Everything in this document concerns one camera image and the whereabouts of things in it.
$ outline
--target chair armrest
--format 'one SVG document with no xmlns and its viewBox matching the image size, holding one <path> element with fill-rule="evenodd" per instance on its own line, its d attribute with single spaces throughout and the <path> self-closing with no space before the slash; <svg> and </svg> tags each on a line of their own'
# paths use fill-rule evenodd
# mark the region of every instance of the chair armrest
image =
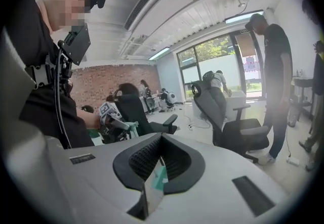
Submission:
<svg viewBox="0 0 324 224">
<path fill-rule="evenodd" d="M 268 132 L 268 126 L 262 126 L 262 127 L 256 127 L 256 128 L 250 128 L 250 129 L 241 129 L 241 135 L 258 135 L 258 134 L 264 134 Z"/>
<path fill-rule="evenodd" d="M 176 114 L 171 115 L 170 118 L 163 123 L 163 126 L 168 127 L 172 125 L 172 123 L 174 123 L 177 118 L 178 116 Z"/>
<path fill-rule="evenodd" d="M 242 107 L 234 108 L 233 111 L 237 111 L 236 121 L 241 119 L 243 109 L 250 108 L 251 105 L 244 105 Z"/>
<path fill-rule="evenodd" d="M 233 111 L 243 110 L 243 109 L 250 108 L 250 107 L 251 107 L 251 105 L 244 105 L 242 107 L 234 108 Z"/>
</svg>

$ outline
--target tree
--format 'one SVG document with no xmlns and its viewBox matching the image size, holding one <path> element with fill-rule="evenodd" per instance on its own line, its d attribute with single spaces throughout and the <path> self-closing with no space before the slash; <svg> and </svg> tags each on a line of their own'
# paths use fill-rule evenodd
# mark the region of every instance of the tree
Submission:
<svg viewBox="0 0 324 224">
<path fill-rule="evenodd" d="M 226 56 L 230 54 L 235 54 L 234 48 L 232 45 L 229 45 L 229 37 L 216 38 L 213 40 L 206 41 L 202 44 L 195 46 L 197 57 L 200 62 Z M 181 61 L 186 59 L 194 58 L 193 48 L 190 48 L 179 54 Z"/>
</svg>

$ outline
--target white sneaker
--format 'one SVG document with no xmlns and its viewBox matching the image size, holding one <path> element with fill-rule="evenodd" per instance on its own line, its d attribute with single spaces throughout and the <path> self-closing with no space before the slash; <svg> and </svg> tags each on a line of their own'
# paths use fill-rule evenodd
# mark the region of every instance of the white sneaker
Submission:
<svg viewBox="0 0 324 224">
<path fill-rule="evenodd" d="M 275 160 L 275 158 L 273 158 L 269 153 L 267 153 L 264 156 L 259 157 L 258 163 L 260 165 L 270 165 L 273 164 Z"/>
</svg>

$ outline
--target desk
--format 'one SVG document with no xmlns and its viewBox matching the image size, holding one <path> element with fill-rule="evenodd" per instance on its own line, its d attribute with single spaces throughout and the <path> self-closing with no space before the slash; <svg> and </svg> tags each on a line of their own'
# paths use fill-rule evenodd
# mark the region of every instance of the desk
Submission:
<svg viewBox="0 0 324 224">
<path fill-rule="evenodd" d="M 233 91 L 232 96 L 229 97 L 227 94 L 224 94 L 227 105 L 226 105 L 226 118 L 228 121 L 235 121 L 237 111 L 233 111 L 234 108 L 242 107 L 247 103 L 247 96 L 244 94 L 243 91 Z M 193 116 L 199 118 L 201 111 L 197 107 L 194 99 L 192 98 L 192 110 Z M 241 118 L 244 119 L 245 117 L 245 109 L 242 111 Z"/>
<path fill-rule="evenodd" d="M 144 97 L 140 97 L 140 100 L 141 100 L 141 102 L 142 102 L 144 112 L 146 113 L 148 110 L 147 110 L 146 104 L 145 104 L 145 102 L 144 102 Z M 147 99 L 147 104 L 148 104 L 148 105 L 151 105 L 151 104 L 152 104 L 152 102 L 151 102 L 152 100 L 154 101 L 154 108 L 155 108 L 155 109 L 158 108 L 158 99 L 156 98 L 155 95 L 153 95 L 152 98 L 148 98 L 148 99 Z"/>
</svg>

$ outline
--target gray office chair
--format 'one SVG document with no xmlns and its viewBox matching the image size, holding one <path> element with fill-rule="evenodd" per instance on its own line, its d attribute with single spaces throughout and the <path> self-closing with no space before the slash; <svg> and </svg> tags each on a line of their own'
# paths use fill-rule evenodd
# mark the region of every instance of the gray office chair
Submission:
<svg viewBox="0 0 324 224">
<path fill-rule="evenodd" d="M 264 149 L 269 146 L 268 127 L 262 127 L 257 119 L 240 119 L 242 110 L 250 107 L 250 105 L 233 109 L 237 111 L 236 120 L 227 122 L 222 130 L 223 118 L 219 107 L 204 82 L 194 82 L 192 92 L 194 102 L 213 126 L 213 144 L 234 151 L 245 158 L 251 159 L 253 163 L 257 163 L 258 159 L 246 154 L 246 152 Z"/>
</svg>

